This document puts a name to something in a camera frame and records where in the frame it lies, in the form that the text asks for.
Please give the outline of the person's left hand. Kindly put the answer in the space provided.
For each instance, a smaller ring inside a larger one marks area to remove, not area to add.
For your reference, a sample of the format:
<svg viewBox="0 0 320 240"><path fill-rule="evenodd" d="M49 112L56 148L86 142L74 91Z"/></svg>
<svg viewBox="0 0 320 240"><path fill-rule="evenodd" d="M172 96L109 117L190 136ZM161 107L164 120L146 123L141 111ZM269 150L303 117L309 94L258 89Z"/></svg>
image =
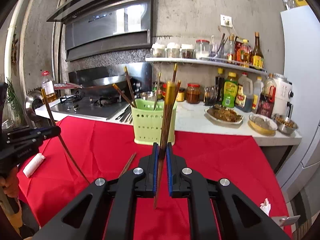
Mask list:
<svg viewBox="0 0 320 240"><path fill-rule="evenodd" d="M15 166L6 178L1 177L0 184L3 187L4 193L11 198L18 197L19 179L17 177L18 167Z"/></svg>

